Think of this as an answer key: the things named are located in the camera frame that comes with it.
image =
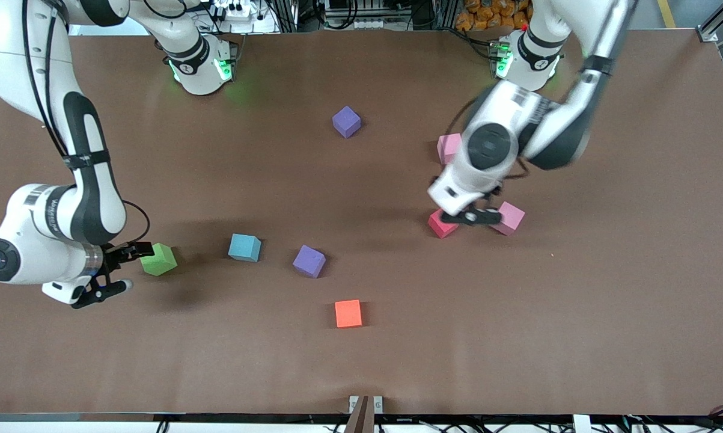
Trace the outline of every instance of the yellow floor line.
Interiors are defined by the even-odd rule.
[[[668,0],[657,0],[657,5],[660,8],[660,14],[663,16],[663,23],[666,28],[676,28],[677,23],[674,21],[674,16],[671,14],[671,8],[668,6]]]

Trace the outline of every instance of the robotic arm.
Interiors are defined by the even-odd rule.
[[[186,7],[177,0],[151,4]],[[232,78],[232,45],[202,37],[183,14],[158,16],[129,0],[0,0],[0,96],[43,122],[75,178],[72,185],[25,185],[11,196],[0,226],[0,281],[42,284],[43,293],[76,308],[131,288],[130,281],[113,282],[109,275],[153,254],[147,242],[109,243],[122,231],[126,211],[97,110],[73,73],[67,38],[71,23],[115,25],[130,12],[161,43],[175,79],[190,93],[211,93]]]
[[[517,49],[510,46],[511,55],[524,52],[527,39],[543,41],[542,37],[558,35],[556,43],[564,44],[569,34],[564,24],[567,22],[575,29],[585,52],[581,74],[563,104],[509,80],[499,82],[477,98],[460,150],[428,189],[431,198],[444,210],[444,222],[499,224],[501,214],[496,209],[476,208],[475,203],[499,194],[518,158],[543,170],[553,170],[581,156],[588,143],[594,110],[611,76],[635,6],[636,0],[535,2],[535,16],[528,30],[517,35]],[[522,54],[519,57],[523,61],[515,63],[519,71],[516,76],[532,77],[527,82],[548,80],[550,63],[535,70],[535,63],[543,66],[540,60],[527,60],[529,56]]]

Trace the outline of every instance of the pile of orange blocks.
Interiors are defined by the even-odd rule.
[[[532,19],[531,0],[465,0],[463,5],[465,11],[455,21],[460,32],[501,25],[522,28]]]

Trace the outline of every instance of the brown tabletop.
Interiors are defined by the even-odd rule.
[[[565,93],[578,47],[546,95]],[[151,38],[75,38],[120,192],[172,246],[161,277],[72,310],[0,284],[0,412],[704,414],[723,404],[723,65],[692,30],[631,32],[573,167],[507,183],[520,230],[426,220],[435,140],[491,83],[448,34],[256,36],[212,96]],[[345,140],[331,117],[364,126]],[[37,121],[0,103],[0,222],[69,183]],[[122,239],[141,232],[131,213]],[[227,258],[232,233],[260,263]],[[290,266],[322,250],[318,280]],[[366,326],[333,326],[360,299]]]

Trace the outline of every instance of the blue cube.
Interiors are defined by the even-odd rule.
[[[307,245],[303,245],[292,264],[295,269],[306,277],[318,278],[324,263],[326,263],[325,255]]]
[[[230,239],[230,249],[227,255],[236,260],[245,262],[256,262],[260,260],[260,247],[262,242],[254,236],[248,234],[234,234]]]
[[[343,137],[349,138],[361,128],[361,118],[349,106],[345,106],[332,117],[332,124]]]

